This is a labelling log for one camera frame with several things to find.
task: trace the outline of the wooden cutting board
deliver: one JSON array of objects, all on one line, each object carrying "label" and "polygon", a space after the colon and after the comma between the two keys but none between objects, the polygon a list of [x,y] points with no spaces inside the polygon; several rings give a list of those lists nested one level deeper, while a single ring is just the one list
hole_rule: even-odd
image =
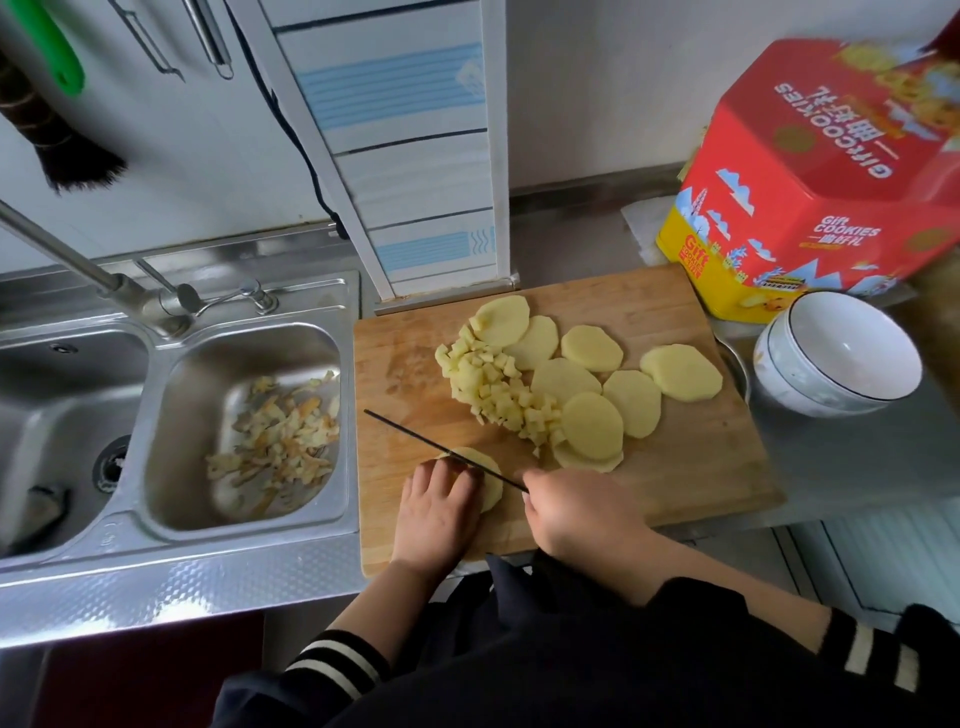
[{"label": "wooden cutting board", "polygon": [[[530,303],[531,315],[551,316],[561,336],[577,324],[603,327],[623,347],[624,369],[638,369],[640,357],[655,346],[691,344],[724,373],[723,390],[714,399],[683,403],[663,398],[657,430],[642,440],[624,438],[625,458],[613,477],[636,489],[651,525],[770,508],[784,501],[747,405],[736,392],[680,265],[521,294]],[[450,398],[449,382],[434,360],[434,350],[456,340],[467,318],[493,298],[365,319],[354,327],[360,547],[366,575],[382,570],[390,560],[404,478],[438,453],[362,414],[365,407],[449,448],[477,448],[496,460],[503,473],[537,465],[529,442],[503,427],[481,426],[467,405]],[[542,465],[557,467],[549,455]],[[468,560],[533,547],[520,492],[506,486],[503,499],[481,520]]]}]

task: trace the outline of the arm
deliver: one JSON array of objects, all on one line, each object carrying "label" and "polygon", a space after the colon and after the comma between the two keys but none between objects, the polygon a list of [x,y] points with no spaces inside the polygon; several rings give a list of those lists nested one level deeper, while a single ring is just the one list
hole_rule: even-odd
[{"label": "arm", "polygon": [[403,485],[387,569],[282,674],[229,678],[213,728],[323,725],[386,680],[423,606],[476,532],[481,482],[448,458],[420,463]]},{"label": "arm", "polygon": [[527,521],[538,546],[620,594],[646,604],[668,579],[687,576],[741,593],[750,613],[819,650],[829,607],[721,564],[646,526],[627,486],[589,471],[523,474]]},{"label": "arm", "polygon": [[330,629],[362,638],[392,665],[423,606],[476,532],[479,482],[451,458],[420,463],[403,484],[390,565]]}]

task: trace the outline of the black cable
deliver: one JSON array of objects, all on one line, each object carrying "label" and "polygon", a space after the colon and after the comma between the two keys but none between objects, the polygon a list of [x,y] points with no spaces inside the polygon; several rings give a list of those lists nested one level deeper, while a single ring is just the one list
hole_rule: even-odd
[{"label": "black cable", "polygon": [[277,124],[279,124],[280,128],[286,133],[287,138],[293,142],[293,145],[297,147],[297,151],[300,152],[300,156],[303,157],[303,161],[310,172],[310,179],[313,181],[313,191],[314,194],[317,195],[317,202],[320,203],[320,207],[324,209],[324,212],[330,216],[330,220],[333,221],[333,224],[337,226],[337,234],[340,236],[340,238],[342,240],[350,240],[347,228],[344,227],[343,222],[340,220],[340,215],[330,209],[329,205],[324,201],[324,194],[320,190],[320,178],[317,177],[317,170],[313,168],[313,162],[310,161],[310,157],[307,156],[306,151],[303,149],[303,145],[300,143],[297,133],[294,132],[293,127],[290,126],[290,122],[287,121],[286,117],[283,115],[283,112],[280,110],[280,102],[276,98],[276,93],[268,89],[267,85],[263,83],[263,77],[260,75],[260,71],[256,67],[256,61],[253,59],[253,53],[250,49],[250,45],[247,42],[247,37],[244,36],[243,31],[240,30],[240,25],[237,23],[237,19],[233,16],[233,11],[230,9],[230,5],[227,3],[225,3],[225,5],[227,6],[227,13],[230,16],[230,23],[233,26],[233,31],[237,34],[237,40],[240,41],[240,49],[243,51],[243,56],[247,60],[247,65],[250,67],[251,73],[253,73],[253,80],[256,81],[256,87],[260,89],[260,94],[263,96],[263,100],[267,103],[271,113],[274,115],[274,119],[276,119]]}]

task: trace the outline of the faucet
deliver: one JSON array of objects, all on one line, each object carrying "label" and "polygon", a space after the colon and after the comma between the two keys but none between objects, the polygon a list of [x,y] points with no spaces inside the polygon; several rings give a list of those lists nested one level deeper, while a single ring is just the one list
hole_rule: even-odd
[{"label": "faucet", "polygon": [[264,291],[255,279],[244,281],[240,288],[232,293],[205,302],[192,285],[181,283],[174,286],[146,260],[136,258],[134,264],[160,284],[159,290],[148,290],[122,273],[108,273],[2,200],[0,227],[6,228],[28,245],[90,281],[101,298],[110,301],[134,321],[165,339],[184,334],[193,319],[218,303],[245,298],[256,306],[256,312],[261,316],[272,313],[279,305],[276,296]]}]

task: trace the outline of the white wall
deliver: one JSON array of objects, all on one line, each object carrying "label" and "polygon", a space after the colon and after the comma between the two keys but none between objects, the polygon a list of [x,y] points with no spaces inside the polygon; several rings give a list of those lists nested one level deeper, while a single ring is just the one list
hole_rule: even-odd
[{"label": "white wall", "polygon": [[[186,83],[161,76],[106,0],[45,0],[81,59],[86,88],[57,89],[0,2],[0,47],[71,123],[125,158],[110,189],[56,195],[33,147],[0,117],[0,200],[91,257],[323,220],[305,165],[262,101],[222,0],[210,5],[236,77],[220,79],[179,0],[122,0]],[[0,230],[0,273],[51,261]]]},{"label": "white wall", "polygon": [[510,187],[685,159],[784,36],[933,38],[955,0],[509,0]]}]

